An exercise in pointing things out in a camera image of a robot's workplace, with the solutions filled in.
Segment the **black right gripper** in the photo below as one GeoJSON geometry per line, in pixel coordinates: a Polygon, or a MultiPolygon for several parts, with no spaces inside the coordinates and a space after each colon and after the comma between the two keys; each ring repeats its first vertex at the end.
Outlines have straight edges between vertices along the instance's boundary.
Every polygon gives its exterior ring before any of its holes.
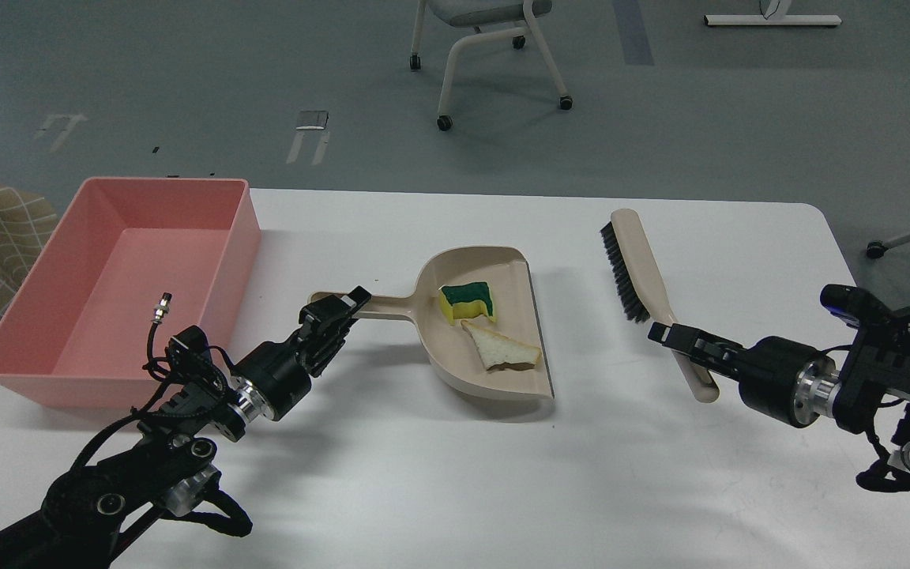
{"type": "Polygon", "coordinates": [[[815,347],[772,336],[747,349],[700,328],[660,322],[651,325],[648,339],[735,379],[744,405],[792,428],[831,415],[839,389],[837,365],[815,347]]]}

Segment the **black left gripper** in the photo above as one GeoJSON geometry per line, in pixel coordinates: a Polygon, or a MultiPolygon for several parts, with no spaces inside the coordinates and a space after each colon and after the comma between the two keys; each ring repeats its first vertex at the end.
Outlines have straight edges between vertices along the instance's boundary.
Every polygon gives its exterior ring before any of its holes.
{"type": "Polygon", "coordinates": [[[342,349],[349,319],[358,319],[372,298],[364,287],[321,296],[300,310],[300,327],[288,339],[264,341],[234,364],[232,374],[261,397],[264,417],[281,420],[310,393],[313,378],[342,349]]]}

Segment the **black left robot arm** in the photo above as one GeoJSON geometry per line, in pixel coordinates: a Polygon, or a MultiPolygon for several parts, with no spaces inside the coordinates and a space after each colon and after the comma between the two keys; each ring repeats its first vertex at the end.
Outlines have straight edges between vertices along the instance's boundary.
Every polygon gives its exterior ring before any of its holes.
{"type": "Polygon", "coordinates": [[[155,353],[172,296],[156,305],[144,369],[156,381],[147,403],[106,426],[48,487],[39,509],[0,530],[0,568],[108,568],[158,521],[203,525],[245,537],[253,523],[221,490],[215,428],[238,442],[263,416],[285,417],[344,345],[366,289],[328,294],[299,313],[282,342],[239,361],[191,326],[155,353]]]}

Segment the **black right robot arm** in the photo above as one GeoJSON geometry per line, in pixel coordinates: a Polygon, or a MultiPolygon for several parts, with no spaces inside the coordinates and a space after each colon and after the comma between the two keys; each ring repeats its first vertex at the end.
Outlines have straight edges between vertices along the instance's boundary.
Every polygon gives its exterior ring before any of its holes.
{"type": "Polygon", "coordinates": [[[743,404],[792,428],[821,416],[864,435],[877,454],[856,483],[910,492],[910,307],[889,309],[866,289],[828,284],[821,306],[855,331],[843,364],[827,350],[783,337],[743,347],[704,330],[655,322],[649,338],[734,379],[743,404]]]}

